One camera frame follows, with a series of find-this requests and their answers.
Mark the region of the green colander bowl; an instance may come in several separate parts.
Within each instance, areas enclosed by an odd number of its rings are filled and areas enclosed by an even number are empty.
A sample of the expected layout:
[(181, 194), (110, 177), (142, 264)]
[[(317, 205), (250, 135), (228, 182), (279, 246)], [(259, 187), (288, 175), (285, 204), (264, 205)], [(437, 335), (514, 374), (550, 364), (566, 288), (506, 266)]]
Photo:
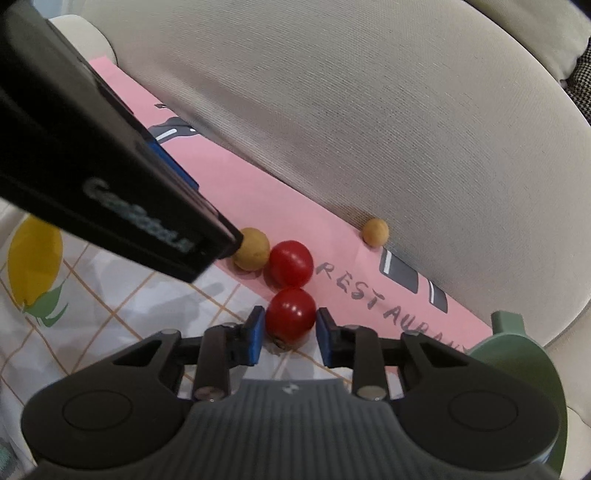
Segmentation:
[(561, 475), (567, 446), (567, 405), (562, 382), (554, 363), (525, 331), (523, 317), (497, 311), (491, 315), (493, 335), (470, 349), (467, 354), (491, 365), (543, 392), (555, 406), (560, 428), (546, 464)]

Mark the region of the brown longan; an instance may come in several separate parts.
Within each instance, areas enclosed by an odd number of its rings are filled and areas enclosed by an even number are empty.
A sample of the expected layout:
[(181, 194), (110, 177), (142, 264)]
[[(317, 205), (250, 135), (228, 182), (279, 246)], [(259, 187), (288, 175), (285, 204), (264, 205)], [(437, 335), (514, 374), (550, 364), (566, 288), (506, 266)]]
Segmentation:
[(246, 272), (262, 270), (270, 258), (270, 240), (259, 229), (246, 227), (240, 230), (242, 245), (232, 256), (235, 266)]
[(381, 218), (372, 218), (363, 225), (363, 241), (372, 248), (385, 246), (390, 237), (390, 228)]

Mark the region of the red cherry tomato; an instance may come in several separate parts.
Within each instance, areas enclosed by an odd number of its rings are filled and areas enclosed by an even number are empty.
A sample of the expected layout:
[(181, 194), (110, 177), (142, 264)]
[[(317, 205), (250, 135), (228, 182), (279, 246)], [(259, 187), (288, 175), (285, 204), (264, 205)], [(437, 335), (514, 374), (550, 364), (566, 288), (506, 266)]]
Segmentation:
[(315, 326), (315, 318), (314, 298), (301, 288), (286, 288), (267, 305), (266, 334), (283, 344), (296, 344)]
[(311, 280), (314, 259), (303, 243), (287, 240), (277, 243), (271, 249), (267, 267), (276, 285), (301, 288)]

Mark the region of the brown longan by sofa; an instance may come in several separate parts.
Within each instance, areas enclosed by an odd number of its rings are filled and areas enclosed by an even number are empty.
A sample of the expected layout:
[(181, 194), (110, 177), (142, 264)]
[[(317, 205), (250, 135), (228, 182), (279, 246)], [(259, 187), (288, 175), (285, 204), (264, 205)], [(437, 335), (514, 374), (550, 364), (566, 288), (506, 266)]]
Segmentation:
[(385, 246), (390, 237), (390, 228), (381, 218), (372, 218), (363, 225), (363, 241), (372, 248)]

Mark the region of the beige sofa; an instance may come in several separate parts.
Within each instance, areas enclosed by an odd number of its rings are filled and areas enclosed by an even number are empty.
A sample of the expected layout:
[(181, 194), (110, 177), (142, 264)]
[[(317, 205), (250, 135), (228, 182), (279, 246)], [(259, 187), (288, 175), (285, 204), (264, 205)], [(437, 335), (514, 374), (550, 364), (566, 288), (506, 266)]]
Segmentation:
[(54, 25), (556, 365), (590, 470), (590, 125), (468, 1), (64, 1)]

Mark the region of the grey houndstooth cushion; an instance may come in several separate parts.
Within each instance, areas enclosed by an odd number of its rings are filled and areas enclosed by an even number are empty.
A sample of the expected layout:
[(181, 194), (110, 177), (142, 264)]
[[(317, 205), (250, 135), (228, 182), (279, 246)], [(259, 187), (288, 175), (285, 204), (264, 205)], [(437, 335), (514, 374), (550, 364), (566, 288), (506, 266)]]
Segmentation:
[(576, 61), (570, 76), (561, 81), (563, 89), (591, 124), (591, 40)]

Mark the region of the beige back cushion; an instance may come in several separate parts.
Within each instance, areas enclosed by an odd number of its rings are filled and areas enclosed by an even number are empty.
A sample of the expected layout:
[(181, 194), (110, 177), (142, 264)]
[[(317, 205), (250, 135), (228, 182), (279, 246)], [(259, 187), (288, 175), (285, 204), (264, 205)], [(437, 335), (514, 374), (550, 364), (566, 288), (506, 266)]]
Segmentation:
[(566, 81), (590, 38), (590, 19), (567, 0), (469, 0), (529, 51), (559, 82)]

